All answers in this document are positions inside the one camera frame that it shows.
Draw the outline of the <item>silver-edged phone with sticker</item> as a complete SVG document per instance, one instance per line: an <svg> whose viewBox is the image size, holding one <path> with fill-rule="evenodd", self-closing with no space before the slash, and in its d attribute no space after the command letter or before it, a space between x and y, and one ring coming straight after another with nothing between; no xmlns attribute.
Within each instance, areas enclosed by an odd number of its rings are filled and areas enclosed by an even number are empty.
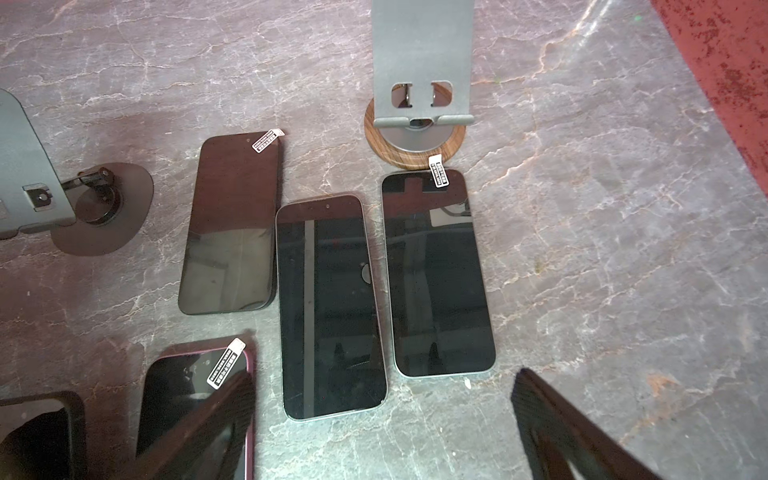
<svg viewBox="0 0 768 480"><path fill-rule="evenodd" d="M496 361L463 175L393 173L381 184L395 364L407 377L489 370Z"/></svg>

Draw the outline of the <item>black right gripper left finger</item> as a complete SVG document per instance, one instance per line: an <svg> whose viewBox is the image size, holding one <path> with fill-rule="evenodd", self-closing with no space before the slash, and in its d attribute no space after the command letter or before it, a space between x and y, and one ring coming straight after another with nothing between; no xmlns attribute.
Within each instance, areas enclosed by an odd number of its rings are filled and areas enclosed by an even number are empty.
<svg viewBox="0 0 768 480"><path fill-rule="evenodd" d="M255 389L251 375L232 375L203 404L183 417L116 479L182 479L216 445L222 433L230 433L220 459L206 469L215 479L233 479L255 411Z"/></svg>

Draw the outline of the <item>grey stand wooden base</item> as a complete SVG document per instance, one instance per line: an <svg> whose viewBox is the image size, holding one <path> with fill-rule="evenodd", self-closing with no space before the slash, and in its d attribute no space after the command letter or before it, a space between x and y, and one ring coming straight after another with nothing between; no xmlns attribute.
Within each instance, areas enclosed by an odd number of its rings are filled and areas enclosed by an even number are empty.
<svg viewBox="0 0 768 480"><path fill-rule="evenodd" d="M375 1L373 98L364 133L373 152L404 170L452 158L470 112L474 2Z"/></svg>

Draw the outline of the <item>dark phone with sticker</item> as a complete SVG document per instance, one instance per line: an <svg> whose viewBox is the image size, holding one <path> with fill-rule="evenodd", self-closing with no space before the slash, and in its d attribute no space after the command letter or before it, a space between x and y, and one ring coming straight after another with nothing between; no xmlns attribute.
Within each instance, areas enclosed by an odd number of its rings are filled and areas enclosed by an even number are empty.
<svg viewBox="0 0 768 480"><path fill-rule="evenodd" d="M184 314L253 311L272 302L283 135L274 128L202 144L178 294Z"/></svg>

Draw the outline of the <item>green-edged black phone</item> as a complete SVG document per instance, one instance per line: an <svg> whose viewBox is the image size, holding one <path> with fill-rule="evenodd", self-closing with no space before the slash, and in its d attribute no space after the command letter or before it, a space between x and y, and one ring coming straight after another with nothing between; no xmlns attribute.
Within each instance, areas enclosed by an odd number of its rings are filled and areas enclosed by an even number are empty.
<svg viewBox="0 0 768 480"><path fill-rule="evenodd" d="M285 205L275 233L286 414L308 421L378 407L387 378L361 201Z"/></svg>

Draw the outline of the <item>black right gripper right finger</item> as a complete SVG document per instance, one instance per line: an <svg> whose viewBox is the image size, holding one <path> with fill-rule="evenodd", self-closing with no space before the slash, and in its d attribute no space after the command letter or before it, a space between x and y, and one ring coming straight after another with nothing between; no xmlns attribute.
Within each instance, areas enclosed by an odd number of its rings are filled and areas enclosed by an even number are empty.
<svg viewBox="0 0 768 480"><path fill-rule="evenodd" d="M516 374L511 403L534 479L658 477L533 370Z"/></svg>

